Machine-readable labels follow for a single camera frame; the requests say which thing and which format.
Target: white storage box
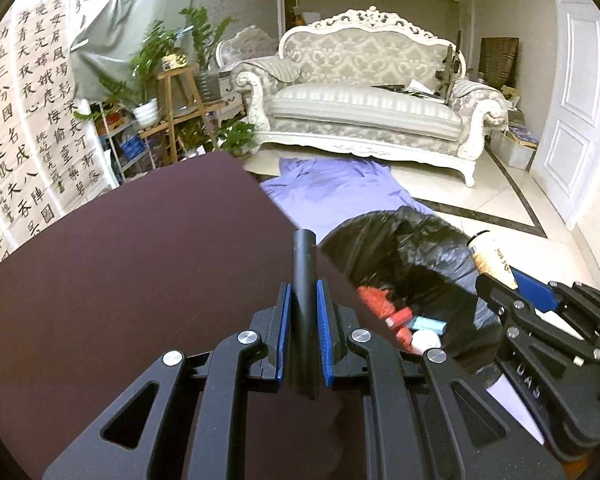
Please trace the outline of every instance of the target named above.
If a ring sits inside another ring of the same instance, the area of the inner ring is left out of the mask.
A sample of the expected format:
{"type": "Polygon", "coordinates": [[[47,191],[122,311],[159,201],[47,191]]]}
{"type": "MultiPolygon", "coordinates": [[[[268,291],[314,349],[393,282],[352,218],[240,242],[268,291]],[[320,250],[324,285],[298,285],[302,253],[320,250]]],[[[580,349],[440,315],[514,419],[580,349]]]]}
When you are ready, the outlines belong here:
{"type": "Polygon", "coordinates": [[[535,150],[526,146],[520,146],[518,143],[509,139],[502,132],[493,132],[491,134],[491,151],[507,166],[526,170],[535,150]]]}

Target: paper with calligraphy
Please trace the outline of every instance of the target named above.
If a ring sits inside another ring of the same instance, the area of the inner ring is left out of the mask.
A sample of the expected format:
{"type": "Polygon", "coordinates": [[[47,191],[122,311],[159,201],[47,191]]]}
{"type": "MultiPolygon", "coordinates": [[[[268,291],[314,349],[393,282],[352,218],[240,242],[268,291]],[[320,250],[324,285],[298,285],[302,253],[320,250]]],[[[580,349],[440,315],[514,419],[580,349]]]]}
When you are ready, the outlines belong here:
{"type": "Polygon", "coordinates": [[[16,0],[0,24],[0,261],[110,185],[74,118],[70,0],[16,0]]]}

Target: brown table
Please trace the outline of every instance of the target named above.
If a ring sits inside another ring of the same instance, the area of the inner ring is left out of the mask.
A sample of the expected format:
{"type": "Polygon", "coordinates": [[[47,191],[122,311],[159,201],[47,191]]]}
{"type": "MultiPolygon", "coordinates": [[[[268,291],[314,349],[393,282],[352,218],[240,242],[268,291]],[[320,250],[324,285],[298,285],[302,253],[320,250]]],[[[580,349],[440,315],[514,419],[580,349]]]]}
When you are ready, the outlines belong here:
{"type": "MultiPolygon", "coordinates": [[[[164,351],[208,351],[247,328],[291,278],[294,230],[238,162],[213,153],[94,200],[1,263],[0,439],[17,463],[41,478],[164,351]]],[[[318,274],[389,336],[321,254],[318,274]]],[[[364,477],[358,394],[250,394],[247,479],[364,477]]]]}

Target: black tube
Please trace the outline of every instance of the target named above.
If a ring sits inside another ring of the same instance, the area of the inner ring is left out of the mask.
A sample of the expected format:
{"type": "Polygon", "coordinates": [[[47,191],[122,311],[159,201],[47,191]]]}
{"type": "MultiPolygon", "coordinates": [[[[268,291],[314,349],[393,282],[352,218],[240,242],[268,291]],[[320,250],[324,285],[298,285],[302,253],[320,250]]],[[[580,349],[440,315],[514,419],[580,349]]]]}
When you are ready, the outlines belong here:
{"type": "Polygon", "coordinates": [[[291,306],[290,377],[292,388],[311,400],[318,397],[318,319],[315,277],[315,234],[294,233],[291,306]]]}

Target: wooden stand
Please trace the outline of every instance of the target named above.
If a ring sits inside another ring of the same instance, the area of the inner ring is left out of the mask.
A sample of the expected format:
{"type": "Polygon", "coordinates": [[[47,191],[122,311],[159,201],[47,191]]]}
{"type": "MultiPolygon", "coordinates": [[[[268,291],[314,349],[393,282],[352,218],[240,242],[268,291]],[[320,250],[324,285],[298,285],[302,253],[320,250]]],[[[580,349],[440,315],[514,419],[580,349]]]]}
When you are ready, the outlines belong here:
{"type": "Polygon", "coordinates": [[[166,157],[166,163],[173,164],[178,161],[178,150],[176,147],[176,130],[175,125],[192,119],[194,117],[202,116],[202,120],[205,123],[206,132],[211,139],[211,143],[214,146],[214,149],[218,149],[218,140],[214,134],[214,125],[207,114],[209,112],[215,112],[221,108],[226,106],[226,102],[224,101],[215,101],[212,103],[203,103],[200,97],[200,92],[198,91],[198,87],[196,86],[196,81],[193,78],[193,73],[196,70],[196,67],[193,66],[184,66],[182,68],[174,68],[173,70],[167,70],[166,72],[160,72],[156,79],[158,81],[158,93],[159,86],[162,85],[164,87],[164,96],[165,96],[165,108],[166,108],[166,122],[161,121],[160,124],[149,128],[148,130],[144,130],[140,132],[140,137],[142,139],[146,139],[158,132],[162,132],[164,130],[168,130],[168,141],[166,142],[165,148],[170,150],[169,156],[166,157]],[[184,99],[187,103],[187,108],[181,110],[181,113],[178,113],[176,116],[173,113],[173,88],[171,86],[171,78],[183,76],[184,81],[189,86],[190,94],[182,89],[182,84],[179,85],[179,88],[184,96],[184,99]]]}

